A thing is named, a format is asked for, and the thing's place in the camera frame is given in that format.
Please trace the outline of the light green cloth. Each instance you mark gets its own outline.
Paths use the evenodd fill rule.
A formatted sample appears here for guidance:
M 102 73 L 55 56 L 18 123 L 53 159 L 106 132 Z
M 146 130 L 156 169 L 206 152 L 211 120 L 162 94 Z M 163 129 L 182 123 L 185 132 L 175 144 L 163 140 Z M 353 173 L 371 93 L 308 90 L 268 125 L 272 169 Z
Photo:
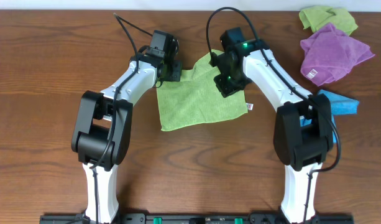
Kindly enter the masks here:
M 157 88 L 162 131 L 228 121 L 252 109 L 242 90 L 227 98 L 221 95 L 214 82 L 219 70 L 209 64 L 210 60 L 206 54 L 192 69 L 181 71 L 179 82 L 164 82 Z

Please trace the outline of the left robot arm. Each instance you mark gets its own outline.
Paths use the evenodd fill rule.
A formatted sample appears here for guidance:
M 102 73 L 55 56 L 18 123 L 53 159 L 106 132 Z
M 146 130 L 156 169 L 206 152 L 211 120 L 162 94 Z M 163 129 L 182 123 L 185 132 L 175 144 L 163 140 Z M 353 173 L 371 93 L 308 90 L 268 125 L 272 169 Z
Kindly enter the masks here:
M 129 148 L 133 107 L 157 82 L 180 80 L 178 50 L 173 35 L 155 30 L 150 45 L 135 50 L 120 78 L 100 92 L 82 95 L 71 140 L 87 178 L 88 206 L 82 223 L 118 221 L 117 168 Z

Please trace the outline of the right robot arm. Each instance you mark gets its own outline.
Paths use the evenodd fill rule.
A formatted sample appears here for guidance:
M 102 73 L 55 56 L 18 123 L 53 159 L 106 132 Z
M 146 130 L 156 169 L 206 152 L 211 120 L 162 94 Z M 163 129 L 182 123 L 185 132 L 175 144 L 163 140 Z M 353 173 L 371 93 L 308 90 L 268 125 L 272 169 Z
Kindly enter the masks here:
M 331 105 L 299 86 L 277 63 L 263 40 L 246 40 L 240 28 L 220 36 L 224 52 L 211 55 L 220 74 L 214 82 L 223 97 L 255 83 L 273 106 L 275 152 L 285 166 L 281 213 L 287 223 L 316 223 L 313 205 L 317 171 L 333 148 Z

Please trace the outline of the purple cloth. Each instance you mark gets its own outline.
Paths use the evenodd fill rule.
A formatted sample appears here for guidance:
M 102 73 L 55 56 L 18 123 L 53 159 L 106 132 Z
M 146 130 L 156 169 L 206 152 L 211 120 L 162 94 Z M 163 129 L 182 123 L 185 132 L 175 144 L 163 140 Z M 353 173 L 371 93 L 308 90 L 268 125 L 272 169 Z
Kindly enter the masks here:
M 300 41 L 305 58 L 301 74 L 316 86 L 344 78 L 358 64 L 375 56 L 370 46 L 348 36 L 332 23 Z

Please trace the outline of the blue cloth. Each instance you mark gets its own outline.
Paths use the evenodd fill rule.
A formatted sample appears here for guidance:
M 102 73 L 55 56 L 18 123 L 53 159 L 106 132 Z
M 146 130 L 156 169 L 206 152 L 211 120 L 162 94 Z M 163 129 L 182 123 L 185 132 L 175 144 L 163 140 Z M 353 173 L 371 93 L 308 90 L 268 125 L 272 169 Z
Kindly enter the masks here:
M 328 98 L 331 104 L 331 122 L 334 126 L 336 125 L 334 116 L 357 114 L 359 101 L 326 90 L 319 90 L 318 94 Z

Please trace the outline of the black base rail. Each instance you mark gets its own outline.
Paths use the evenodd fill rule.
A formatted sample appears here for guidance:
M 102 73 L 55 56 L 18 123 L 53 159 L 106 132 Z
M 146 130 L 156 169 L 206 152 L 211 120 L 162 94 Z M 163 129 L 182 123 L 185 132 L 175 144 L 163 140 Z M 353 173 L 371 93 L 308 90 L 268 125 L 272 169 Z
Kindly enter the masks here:
M 95 223 L 83 214 L 42 215 L 40 224 Z M 251 213 L 241 215 L 146 215 L 127 213 L 117 215 L 112 223 L 120 224 L 279 224 L 289 223 L 283 215 L 275 213 Z M 312 224 L 353 224 L 351 215 L 315 215 L 306 223 Z

